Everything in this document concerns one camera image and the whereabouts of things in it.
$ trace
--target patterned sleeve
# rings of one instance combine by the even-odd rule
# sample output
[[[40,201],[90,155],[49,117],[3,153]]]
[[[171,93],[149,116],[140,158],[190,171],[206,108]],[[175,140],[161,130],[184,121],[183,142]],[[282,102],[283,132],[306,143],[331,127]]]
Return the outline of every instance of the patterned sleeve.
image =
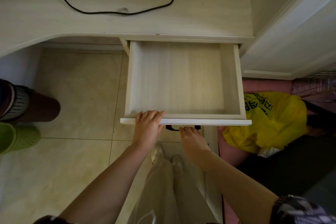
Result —
[[[322,224],[336,223],[336,218],[324,209],[304,198],[296,196],[279,197],[273,206],[271,224]]]
[[[37,221],[34,222],[34,224],[71,224],[71,223],[67,222],[66,220],[60,217],[48,215],[38,219]]]

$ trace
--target forearm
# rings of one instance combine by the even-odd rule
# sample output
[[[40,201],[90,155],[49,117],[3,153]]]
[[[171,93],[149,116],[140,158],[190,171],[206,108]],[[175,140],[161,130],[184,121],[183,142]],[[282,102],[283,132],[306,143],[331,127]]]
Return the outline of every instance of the forearm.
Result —
[[[216,184],[242,223],[270,222],[278,198],[274,193],[211,151],[204,151],[201,158],[201,169]]]
[[[146,152],[134,145],[93,180],[60,214],[74,223],[115,223]]]

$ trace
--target white desk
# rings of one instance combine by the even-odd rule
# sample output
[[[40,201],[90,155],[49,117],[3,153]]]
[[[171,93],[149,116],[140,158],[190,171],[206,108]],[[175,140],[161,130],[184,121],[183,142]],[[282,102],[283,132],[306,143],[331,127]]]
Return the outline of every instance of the white desk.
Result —
[[[170,0],[68,0],[85,11],[140,11]],[[253,38],[249,0],[175,0],[136,16],[85,15],[63,0],[0,0],[0,56],[59,36],[189,39],[243,43]]]

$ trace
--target black drawer handle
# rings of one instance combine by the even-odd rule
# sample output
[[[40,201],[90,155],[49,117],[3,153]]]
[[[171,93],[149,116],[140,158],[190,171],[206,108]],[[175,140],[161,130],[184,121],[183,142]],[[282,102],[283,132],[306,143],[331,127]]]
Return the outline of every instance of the black drawer handle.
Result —
[[[201,125],[195,125],[195,128],[197,130],[201,129]],[[171,125],[166,125],[166,129],[171,130],[171,131],[179,131],[178,129],[173,129],[173,127]]]

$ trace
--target pants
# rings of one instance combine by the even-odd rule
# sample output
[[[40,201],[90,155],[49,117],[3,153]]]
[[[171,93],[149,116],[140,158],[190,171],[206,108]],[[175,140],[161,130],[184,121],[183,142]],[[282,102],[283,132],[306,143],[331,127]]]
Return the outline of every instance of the pants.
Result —
[[[152,224],[152,215],[142,218],[151,210],[156,224],[217,222],[196,184],[162,155],[155,159],[127,223]]]

